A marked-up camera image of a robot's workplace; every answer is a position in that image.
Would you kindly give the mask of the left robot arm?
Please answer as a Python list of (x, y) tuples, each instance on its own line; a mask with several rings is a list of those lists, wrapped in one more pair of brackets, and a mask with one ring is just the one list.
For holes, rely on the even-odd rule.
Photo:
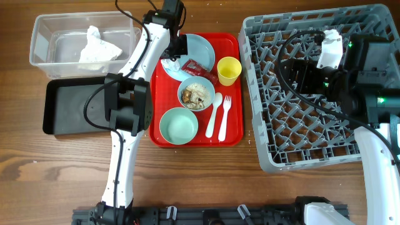
[(135, 224), (133, 176), (136, 154), (153, 116), (150, 80), (160, 59), (175, 61), (188, 53), (186, 35), (179, 31), (186, 20), (180, 0), (164, 1), (138, 23), (140, 40), (126, 65), (109, 73), (90, 96), (104, 93), (104, 113), (112, 137), (109, 176), (101, 201), (88, 213), (88, 224)]

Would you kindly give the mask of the light blue food bowl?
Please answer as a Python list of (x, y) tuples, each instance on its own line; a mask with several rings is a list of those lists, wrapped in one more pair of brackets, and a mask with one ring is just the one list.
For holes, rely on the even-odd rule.
[(177, 89), (177, 98), (181, 105), (194, 112), (207, 109), (212, 104), (214, 97), (214, 85), (201, 76), (185, 79)]

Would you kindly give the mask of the yellow plastic cup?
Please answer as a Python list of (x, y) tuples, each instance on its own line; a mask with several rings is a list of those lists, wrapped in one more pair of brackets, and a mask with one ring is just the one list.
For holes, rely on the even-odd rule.
[(217, 74), (223, 86), (231, 86), (242, 72), (242, 66), (235, 57), (227, 56), (218, 61)]

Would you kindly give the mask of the white napkin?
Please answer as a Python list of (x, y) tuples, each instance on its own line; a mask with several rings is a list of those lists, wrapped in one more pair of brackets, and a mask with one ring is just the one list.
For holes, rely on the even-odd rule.
[(113, 61), (123, 53), (116, 45), (103, 41), (96, 26), (87, 29), (86, 37), (87, 44), (80, 53), (80, 63)]

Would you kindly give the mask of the red sauce packet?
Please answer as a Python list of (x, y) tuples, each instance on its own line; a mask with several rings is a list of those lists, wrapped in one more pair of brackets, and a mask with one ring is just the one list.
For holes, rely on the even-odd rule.
[(213, 85), (218, 82), (218, 77), (206, 70), (201, 64), (193, 59), (189, 59), (181, 68), (182, 71), (192, 76), (201, 76), (209, 80)]

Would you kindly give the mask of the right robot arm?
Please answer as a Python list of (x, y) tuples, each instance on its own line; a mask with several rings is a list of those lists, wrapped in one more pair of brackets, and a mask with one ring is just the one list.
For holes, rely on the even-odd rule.
[[(312, 35), (321, 61), (283, 59), (299, 36)], [(399, 90), (386, 87), (390, 42), (379, 36), (340, 37), (322, 31), (290, 36), (277, 56), (281, 86), (306, 104), (347, 120), (361, 153), (368, 224), (399, 224)]]

